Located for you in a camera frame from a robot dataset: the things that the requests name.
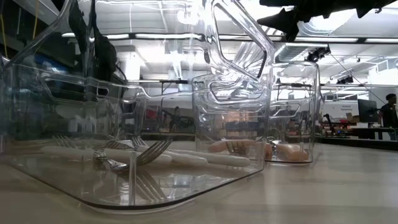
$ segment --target clear plastic bin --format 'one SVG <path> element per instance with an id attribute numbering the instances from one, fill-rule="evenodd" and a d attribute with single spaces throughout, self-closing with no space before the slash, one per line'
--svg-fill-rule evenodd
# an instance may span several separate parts
<path id="1" fill-rule="evenodd" d="M 236 60 L 216 8 L 253 39 Z M 263 169 L 273 59 L 239 2 L 66 1 L 1 72 L 0 156 L 92 207 L 176 205 Z M 202 109 L 232 131 L 202 138 Z M 206 150 L 224 138 L 255 145 Z"/>
<path id="2" fill-rule="evenodd" d="M 319 67 L 310 62 L 274 65 L 269 125 L 268 161 L 313 161 L 315 124 L 319 117 Z"/>

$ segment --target cable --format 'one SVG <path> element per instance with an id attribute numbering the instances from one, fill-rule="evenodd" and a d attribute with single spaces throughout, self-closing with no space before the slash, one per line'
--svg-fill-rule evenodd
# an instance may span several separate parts
<path id="1" fill-rule="evenodd" d="M 33 28 L 33 37 L 32 40 L 36 37 L 36 28 L 37 28 L 37 16 L 39 15 L 39 0 L 36 0 L 36 14 L 35 14 L 35 26 Z"/>
<path id="2" fill-rule="evenodd" d="M 346 70 L 346 72 L 349 72 L 336 58 L 335 56 L 333 56 L 333 54 L 330 53 L 330 55 L 336 60 L 337 63 L 339 63 L 339 65 L 341 67 L 343 67 L 344 70 Z M 386 102 L 384 102 L 384 100 L 380 99 L 378 96 L 376 96 L 376 94 L 374 94 L 368 87 L 366 87 L 364 84 L 362 84 L 357 78 L 355 78 L 354 75 L 351 75 L 360 85 L 362 85 L 367 91 L 369 91 L 370 93 L 372 93 L 377 99 L 379 99 L 382 103 L 386 104 Z"/>
<path id="3" fill-rule="evenodd" d="M 4 26 L 4 19 L 2 18 L 2 10 L 4 9 L 4 2 L 1 1 L 1 7 L 0 7 L 0 20 L 1 20 L 1 32 L 2 32 L 2 39 L 4 42 L 4 53 L 6 54 L 6 58 L 8 58 L 8 53 L 7 53 L 7 40 L 6 40 L 6 28 Z"/>
<path id="4" fill-rule="evenodd" d="M 127 77 L 124 74 L 124 72 L 121 70 L 121 68 L 119 67 L 119 65 L 116 65 L 116 68 L 119 70 L 120 73 L 122 73 L 122 75 L 124 76 L 125 81 L 127 81 Z"/>
<path id="5" fill-rule="evenodd" d="M 4 53 L 6 54 L 6 58 L 8 58 L 8 53 L 7 53 L 7 41 L 6 41 L 6 32 L 4 28 L 4 20 L 2 18 L 2 14 L 0 14 L 0 19 L 1 19 L 1 32 L 2 32 L 2 39 L 4 42 Z"/>

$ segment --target computer monitor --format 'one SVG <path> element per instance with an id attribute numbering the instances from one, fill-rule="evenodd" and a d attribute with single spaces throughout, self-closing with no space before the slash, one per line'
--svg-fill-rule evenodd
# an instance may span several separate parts
<path id="1" fill-rule="evenodd" d="M 377 104 L 371 100 L 358 100 L 359 122 L 361 123 L 377 123 L 379 115 L 377 115 Z"/>

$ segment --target white tabletop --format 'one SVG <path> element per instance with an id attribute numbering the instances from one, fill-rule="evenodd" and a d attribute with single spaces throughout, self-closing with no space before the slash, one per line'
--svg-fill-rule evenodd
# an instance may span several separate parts
<path id="1" fill-rule="evenodd" d="M 1 223 L 397 223 L 398 152 L 317 145 L 310 166 L 261 173 L 148 215 L 94 211 L 0 165 Z"/>

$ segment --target ceiling light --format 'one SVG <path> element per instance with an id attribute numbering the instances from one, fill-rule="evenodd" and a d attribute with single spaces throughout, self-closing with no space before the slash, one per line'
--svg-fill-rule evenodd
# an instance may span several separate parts
<path id="1" fill-rule="evenodd" d="M 198 39 L 201 40 L 201 35 L 197 34 L 136 34 L 137 38 L 141 39 Z"/>
<path id="2" fill-rule="evenodd" d="M 275 57 L 278 56 L 285 48 L 286 48 L 286 45 L 281 46 L 281 47 L 275 52 Z"/>
<path id="3" fill-rule="evenodd" d="M 160 80 L 129 80 L 129 82 L 140 82 L 140 83 L 159 83 Z"/>
<path id="4" fill-rule="evenodd" d="M 280 40 L 282 40 L 282 37 L 281 36 L 273 36 L 273 37 L 269 37 L 269 39 L 270 40 L 272 40 L 272 41 L 280 41 Z"/>
<path id="5" fill-rule="evenodd" d="M 350 42 L 354 43 L 358 41 L 358 38 L 347 38 L 347 37 L 296 37 L 296 42 Z"/>
<path id="6" fill-rule="evenodd" d="M 304 50 L 303 52 L 301 52 L 300 54 L 298 54 L 296 57 L 292 58 L 290 61 L 291 61 L 291 62 L 294 62 L 294 61 L 302 61 L 302 60 L 305 60 L 304 55 L 307 54 L 307 53 L 308 53 L 308 51 L 307 51 L 307 50 Z"/>
<path id="7" fill-rule="evenodd" d="M 312 43 L 286 43 L 288 47 L 327 47 L 327 44 L 312 44 Z"/>
<path id="8" fill-rule="evenodd" d="M 70 32 L 70 33 L 64 33 L 61 36 L 74 38 L 75 34 Z M 105 37 L 107 37 L 109 40 L 130 39 L 129 34 L 111 34 L 111 35 L 105 35 Z"/>
<path id="9" fill-rule="evenodd" d="M 61 35 L 62 37 L 75 37 L 74 33 L 64 33 Z"/>
<path id="10" fill-rule="evenodd" d="M 267 31 L 267 35 L 273 35 L 275 32 L 274 28 L 269 28 L 269 30 Z"/>
<path id="11" fill-rule="evenodd" d="M 368 38 L 365 43 L 398 43 L 398 38 Z"/>
<path id="12" fill-rule="evenodd" d="M 105 35 L 109 40 L 120 40 L 120 39 L 130 39 L 129 34 L 113 34 Z"/>
<path id="13" fill-rule="evenodd" d="M 219 35 L 220 40 L 252 40 L 248 35 Z"/>

